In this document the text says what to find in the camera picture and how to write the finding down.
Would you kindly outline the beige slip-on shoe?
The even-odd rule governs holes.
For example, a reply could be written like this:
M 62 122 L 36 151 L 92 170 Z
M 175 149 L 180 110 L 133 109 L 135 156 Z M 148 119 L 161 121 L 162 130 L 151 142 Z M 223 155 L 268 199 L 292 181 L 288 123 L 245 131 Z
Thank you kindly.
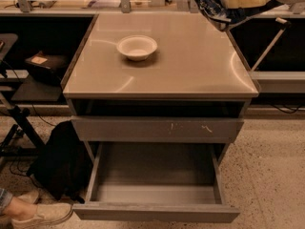
M 72 215 L 72 208 L 68 203 L 38 204 L 32 218 L 25 220 L 13 219 L 14 229 L 36 229 L 39 226 L 57 225 L 68 220 Z

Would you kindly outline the black stand legs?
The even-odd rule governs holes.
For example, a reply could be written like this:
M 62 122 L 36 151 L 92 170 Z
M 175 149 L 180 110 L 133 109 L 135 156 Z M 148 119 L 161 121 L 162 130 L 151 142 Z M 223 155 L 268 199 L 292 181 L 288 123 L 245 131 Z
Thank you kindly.
M 27 116 L 30 114 L 29 110 L 21 110 L 18 106 L 11 104 L 3 94 L 0 94 L 0 100 L 15 121 L 0 143 L 0 157 L 37 156 L 41 149 L 45 147 L 45 143 L 27 119 Z M 20 137 L 26 135 L 34 147 L 23 148 L 11 145 L 12 140 L 18 135 Z

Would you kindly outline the open grey middle drawer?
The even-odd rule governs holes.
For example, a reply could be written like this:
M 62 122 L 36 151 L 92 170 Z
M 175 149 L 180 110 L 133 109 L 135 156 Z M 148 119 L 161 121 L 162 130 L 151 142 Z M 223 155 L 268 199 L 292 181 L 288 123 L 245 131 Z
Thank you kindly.
M 209 144 L 102 143 L 85 202 L 86 220 L 230 223 L 218 151 Z

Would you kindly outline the white leaning stick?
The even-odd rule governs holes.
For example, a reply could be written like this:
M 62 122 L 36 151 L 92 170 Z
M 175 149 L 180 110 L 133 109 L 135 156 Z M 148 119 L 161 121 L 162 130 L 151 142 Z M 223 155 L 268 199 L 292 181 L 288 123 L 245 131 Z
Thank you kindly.
M 254 72 L 257 69 L 259 64 L 263 61 L 263 59 L 267 56 L 267 54 L 272 49 L 272 47 L 275 45 L 275 43 L 278 41 L 278 39 L 282 36 L 284 31 L 286 31 L 291 26 L 291 22 L 290 21 L 288 21 L 286 19 L 283 19 L 283 18 L 280 18 L 280 17 L 277 17 L 275 19 L 275 21 L 280 25 L 280 29 L 279 29 L 278 33 L 274 36 L 272 41 L 269 43 L 267 48 L 264 50 L 264 52 L 258 57 L 256 62 L 252 66 L 252 68 L 251 68 L 252 72 Z

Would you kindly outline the white paper bowl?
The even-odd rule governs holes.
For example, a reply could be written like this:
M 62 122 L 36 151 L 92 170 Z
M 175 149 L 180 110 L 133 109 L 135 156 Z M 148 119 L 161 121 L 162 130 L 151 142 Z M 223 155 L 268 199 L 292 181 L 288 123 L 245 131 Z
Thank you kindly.
M 157 43 L 146 35 L 131 35 L 122 38 L 116 48 L 131 61 L 143 61 L 157 50 Z

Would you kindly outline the black box with label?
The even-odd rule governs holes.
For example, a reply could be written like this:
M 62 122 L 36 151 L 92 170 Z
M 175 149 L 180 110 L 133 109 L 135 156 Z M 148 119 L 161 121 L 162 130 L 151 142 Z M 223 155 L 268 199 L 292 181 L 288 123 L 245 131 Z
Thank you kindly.
M 49 55 L 42 52 L 27 58 L 25 67 L 30 76 L 41 83 L 59 86 L 69 66 L 65 55 Z

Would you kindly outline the closed grey top drawer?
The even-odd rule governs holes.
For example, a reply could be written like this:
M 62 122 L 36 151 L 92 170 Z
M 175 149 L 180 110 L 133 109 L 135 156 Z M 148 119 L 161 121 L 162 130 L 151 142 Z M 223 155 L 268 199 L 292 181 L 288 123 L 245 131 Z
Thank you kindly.
M 84 141 L 232 143 L 242 118 L 74 116 Z

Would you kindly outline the blue chip bag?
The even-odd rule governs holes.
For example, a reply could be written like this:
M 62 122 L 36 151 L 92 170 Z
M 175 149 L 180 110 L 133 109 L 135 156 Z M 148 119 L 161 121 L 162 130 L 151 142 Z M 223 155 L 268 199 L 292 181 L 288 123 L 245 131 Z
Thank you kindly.
M 194 0 L 199 11 L 219 31 L 227 31 L 247 21 L 252 15 L 250 9 L 226 9 L 221 0 Z

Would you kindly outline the person's leg in jeans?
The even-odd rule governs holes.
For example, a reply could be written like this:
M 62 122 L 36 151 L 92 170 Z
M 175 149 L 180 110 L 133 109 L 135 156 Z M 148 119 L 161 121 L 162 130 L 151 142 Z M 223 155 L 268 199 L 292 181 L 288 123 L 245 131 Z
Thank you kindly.
M 0 215 L 10 219 L 23 221 L 32 219 L 37 211 L 35 202 L 39 198 L 39 192 L 33 190 L 15 197 L 6 189 L 0 189 Z

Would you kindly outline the grey drawer cabinet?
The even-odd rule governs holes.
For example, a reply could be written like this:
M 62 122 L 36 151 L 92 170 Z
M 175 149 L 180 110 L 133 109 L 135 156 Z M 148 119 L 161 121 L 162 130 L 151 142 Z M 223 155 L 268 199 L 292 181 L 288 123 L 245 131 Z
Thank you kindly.
M 116 44 L 146 35 L 157 50 L 131 61 Z M 258 89 L 227 34 L 197 13 L 101 13 L 64 96 L 74 116 L 242 118 Z M 223 157 L 231 143 L 212 145 Z

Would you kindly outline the black backpack on floor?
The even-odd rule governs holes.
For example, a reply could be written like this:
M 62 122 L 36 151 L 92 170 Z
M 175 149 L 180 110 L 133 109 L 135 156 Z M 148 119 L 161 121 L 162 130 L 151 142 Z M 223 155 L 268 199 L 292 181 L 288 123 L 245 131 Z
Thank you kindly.
M 56 199 L 67 196 L 81 204 L 80 192 L 89 184 L 92 160 L 71 121 L 56 125 L 46 146 L 27 171 Z

